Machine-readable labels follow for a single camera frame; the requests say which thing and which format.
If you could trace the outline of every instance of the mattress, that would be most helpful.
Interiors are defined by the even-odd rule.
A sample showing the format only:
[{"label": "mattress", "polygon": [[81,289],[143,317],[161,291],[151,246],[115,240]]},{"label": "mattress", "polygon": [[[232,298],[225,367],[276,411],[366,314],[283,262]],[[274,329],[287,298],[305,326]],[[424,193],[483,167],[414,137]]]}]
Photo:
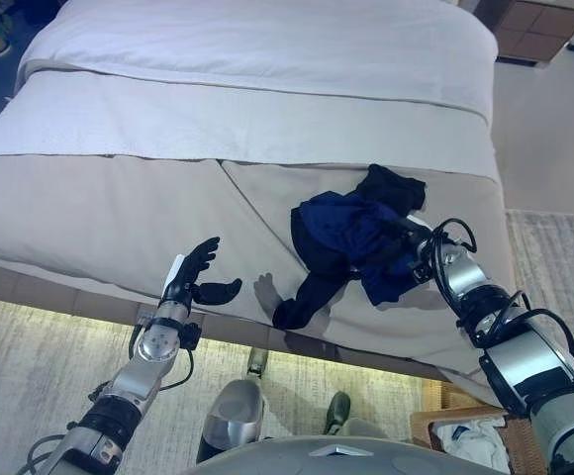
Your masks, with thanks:
[{"label": "mattress", "polygon": [[[137,0],[123,2],[122,12],[113,10],[117,2],[72,0],[38,36],[0,116],[0,265],[151,303],[175,254],[220,236],[217,261],[202,278],[240,277],[243,288],[226,306],[199,309],[269,325],[253,281],[271,272],[289,298],[307,273],[291,242],[291,208],[324,191],[352,190],[377,162],[425,180],[427,205],[418,216],[467,221],[481,263],[513,288],[489,133],[495,42],[478,22],[430,0],[327,10],[304,0],[250,0],[219,23],[226,17],[197,6],[204,3],[233,10],[230,2],[164,1],[147,15]],[[270,13],[287,8],[288,17],[294,6],[309,16],[290,33]],[[166,24],[172,11],[187,14],[183,28]],[[128,12],[126,25],[101,27]],[[140,12],[153,28],[142,24],[138,47],[128,31]],[[329,28],[314,28],[325,15],[333,18],[323,22]],[[310,17],[317,20],[307,28]],[[347,32],[364,31],[351,18],[379,17],[380,33],[360,48],[386,60],[336,47]],[[209,34],[188,18],[205,20]],[[277,70],[264,69],[265,43],[251,42],[248,29],[259,18],[269,23],[258,38],[276,31],[282,39],[270,42],[281,51]],[[238,47],[215,33],[219,25]],[[423,35],[402,41],[413,25]],[[307,40],[286,49],[286,38],[298,35]],[[412,54],[414,42],[423,54]],[[397,77],[402,69],[411,80]],[[373,308],[351,282],[300,333],[434,365],[488,400],[478,351],[454,320],[431,285]]]}]

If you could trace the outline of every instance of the silver robot arm segment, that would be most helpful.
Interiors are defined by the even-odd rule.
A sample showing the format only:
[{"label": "silver robot arm segment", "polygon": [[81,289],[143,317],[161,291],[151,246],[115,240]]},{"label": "silver robot arm segment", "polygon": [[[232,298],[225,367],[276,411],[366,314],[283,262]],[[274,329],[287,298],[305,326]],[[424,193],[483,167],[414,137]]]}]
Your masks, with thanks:
[{"label": "silver robot arm segment", "polygon": [[213,237],[186,257],[177,256],[166,277],[154,319],[138,341],[138,350],[97,394],[93,406],[69,430],[37,473],[115,473],[127,444],[157,393],[167,389],[160,388],[161,380],[172,368],[179,348],[188,351],[192,372],[191,350],[197,346],[201,329],[188,323],[191,303],[222,305],[240,290],[240,279],[230,284],[195,284],[199,273],[215,258],[218,243],[219,238]]},{"label": "silver robot arm segment", "polygon": [[[444,300],[472,343],[483,349],[479,362],[501,404],[511,414],[530,418],[552,474],[574,473],[574,340],[561,319],[546,309],[526,308],[494,284],[474,260],[471,244],[452,241],[437,228],[418,247]],[[530,320],[553,318],[564,330],[569,350]]]}]

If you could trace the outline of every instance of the clothing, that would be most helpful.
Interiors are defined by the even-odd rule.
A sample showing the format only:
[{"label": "clothing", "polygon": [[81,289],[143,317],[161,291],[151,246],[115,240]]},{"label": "clothing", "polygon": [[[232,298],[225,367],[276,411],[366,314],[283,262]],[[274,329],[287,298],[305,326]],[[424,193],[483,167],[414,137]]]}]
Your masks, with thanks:
[{"label": "clothing", "polygon": [[423,205],[425,186],[373,164],[354,191],[328,191],[294,208],[292,241],[310,273],[296,299],[276,308],[274,326],[304,327],[352,279],[361,279],[372,305],[397,302],[415,287],[409,267],[415,257],[404,246],[407,228],[400,218]]},{"label": "clothing", "polygon": [[503,473],[511,473],[509,456],[496,428],[505,426],[503,418],[484,421],[438,424],[432,431],[450,455],[485,465]]}]

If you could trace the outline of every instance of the gray rug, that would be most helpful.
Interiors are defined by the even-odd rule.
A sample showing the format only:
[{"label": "gray rug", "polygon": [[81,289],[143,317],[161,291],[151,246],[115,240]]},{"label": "gray rug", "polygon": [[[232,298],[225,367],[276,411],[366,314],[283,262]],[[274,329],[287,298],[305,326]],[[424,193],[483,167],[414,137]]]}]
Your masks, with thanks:
[{"label": "gray rug", "polygon": [[[0,475],[14,473],[36,439],[79,420],[86,395],[126,361],[129,337],[120,325],[0,302]],[[192,379],[153,403],[118,473],[172,475],[193,465],[204,417],[223,386],[242,376],[247,354],[202,340]],[[186,364],[180,354],[169,380],[183,377]],[[263,436],[321,433],[337,390],[351,396],[353,416],[395,439],[409,438],[409,415],[421,410],[419,378],[278,352],[262,389]]]},{"label": "gray rug", "polygon": [[[533,307],[558,314],[574,335],[574,215],[510,210],[507,221],[519,287]],[[536,320],[564,344],[557,324]]]}]

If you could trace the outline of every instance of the white towel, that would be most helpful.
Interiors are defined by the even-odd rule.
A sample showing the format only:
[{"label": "white towel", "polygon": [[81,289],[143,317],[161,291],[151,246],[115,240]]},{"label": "white towel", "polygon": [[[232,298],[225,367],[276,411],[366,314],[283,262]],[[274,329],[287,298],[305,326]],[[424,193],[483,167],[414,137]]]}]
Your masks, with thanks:
[{"label": "white towel", "polygon": [[503,418],[493,418],[435,424],[432,431],[441,440],[443,450],[450,455],[511,473],[507,449],[495,429],[504,425]]}]

